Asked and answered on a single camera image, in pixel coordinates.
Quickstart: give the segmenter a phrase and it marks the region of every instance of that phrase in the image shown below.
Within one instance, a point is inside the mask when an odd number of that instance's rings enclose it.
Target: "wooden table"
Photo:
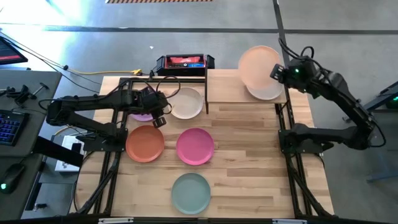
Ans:
[[[235,70],[214,71],[209,73],[209,82],[236,74]],[[101,94],[107,94],[117,86],[119,78],[104,77]],[[218,86],[211,83],[208,86],[208,97],[214,99],[212,94],[215,91],[226,91],[228,79]],[[134,84],[134,88],[142,87],[141,83]],[[168,95],[177,87],[176,84],[165,83],[161,84],[160,90]],[[182,87],[204,91],[202,83],[182,84]],[[296,122],[313,126],[307,96],[291,90],[290,98]],[[122,153],[112,216],[188,217],[172,206],[171,188],[182,174],[196,172],[209,182],[211,202],[195,217],[293,218],[285,158],[280,153],[277,137],[279,122],[274,103],[280,103],[278,100],[261,103],[253,99],[245,103],[212,103],[214,100],[209,100],[209,114],[203,107],[202,112],[190,120],[166,115],[167,125],[160,128],[165,137],[165,150],[159,158],[143,164]],[[96,111],[94,119],[107,123],[111,117],[112,110],[101,110]],[[129,131],[141,125],[151,123],[127,121]],[[193,127],[207,130],[215,140],[214,156],[202,166],[184,164],[175,152],[179,134]],[[79,207],[98,185],[103,156],[104,153],[96,152],[83,165],[76,191]],[[321,161],[313,155],[303,154],[303,164],[308,187],[324,208],[333,213]],[[104,192],[101,211],[106,204],[108,187]],[[300,191],[298,195],[303,204]]]

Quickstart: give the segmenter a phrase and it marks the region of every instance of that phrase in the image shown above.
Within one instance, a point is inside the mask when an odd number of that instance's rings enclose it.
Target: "concrete floor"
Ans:
[[[398,30],[398,2],[393,0],[279,0],[285,29]],[[279,53],[278,34],[138,33],[138,32],[45,32],[39,26],[5,23],[90,27],[173,27],[277,29],[272,0],[215,0],[207,3],[104,4],[103,0],[9,1],[0,12],[3,32],[52,60],[83,71],[134,70],[148,72],[165,54],[204,53],[214,56],[217,68],[237,68],[242,53],[256,45],[268,45]],[[355,97],[373,99],[397,81],[398,35],[287,35],[296,51],[315,48],[315,58],[326,68],[340,72]],[[35,58],[16,66],[51,70]],[[65,75],[93,90],[100,86]],[[101,82],[102,76],[87,76]],[[90,95],[62,79],[56,97]],[[332,102],[310,99],[315,125],[343,128],[343,112]],[[326,175],[335,213],[343,218],[398,223],[398,178],[369,184],[366,177],[380,171],[377,152],[394,168],[397,117],[378,114],[387,136],[381,149],[355,151],[336,146],[325,153]],[[50,138],[57,127],[43,125],[40,135]],[[70,185],[48,185],[38,202],[50,207],[25,212],[27,217],[66,214]]]

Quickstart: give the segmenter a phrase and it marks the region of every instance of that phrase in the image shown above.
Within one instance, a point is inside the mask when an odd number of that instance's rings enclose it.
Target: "plate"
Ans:
[[[275,83],[267,87],[265,90],[255,90],[248,86],[246,86],[246,88],[248,89],[250,94],[252,94],[252,96],[256,97],[259,100],[272,100],[277,98],[282,93],[284,86],[281,83]]]
[[[239,59],[239,74],[249,88],[263,90],[277,82],[270,77],[275,64],[280,63],[279,54],[266,46],[252,47]]]
[[[153,117],[151,114],[132,114],[131,116],[135,120],[142,121],[142,122],[153,120]]]
[[[158,158],[164,150],[164,137],[153,126],[134,129],[126,141],[126,152],[137,162],[150,162]]]
[[[184,131],[177,139],[177,155],[186,164],[198,166],[207,162],[214,154],[214,140],[200,128]]]
[[[210,199],[210,185],[200,174],[184,174],[173,184],[172,203],[186,215],[202,212],[209,205]]]
[[[181,88],[175,96],[168,100],[172,105],[172,115],[180,119],[194,118],[203,108],[203,98],[193,88]]]

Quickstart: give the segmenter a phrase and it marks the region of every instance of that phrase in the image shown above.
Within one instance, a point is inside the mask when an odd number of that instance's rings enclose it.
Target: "light green plate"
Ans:
[[[173,205],[184,214],[200,213],[209,205],[210,198],[209,183],[199,174],[184,174],[173,184]]]

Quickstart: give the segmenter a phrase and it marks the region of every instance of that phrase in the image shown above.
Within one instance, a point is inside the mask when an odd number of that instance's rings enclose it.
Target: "backlit keyboard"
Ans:
[[[0,144],[15,146],[28,117],[28,113],[0,110]]]

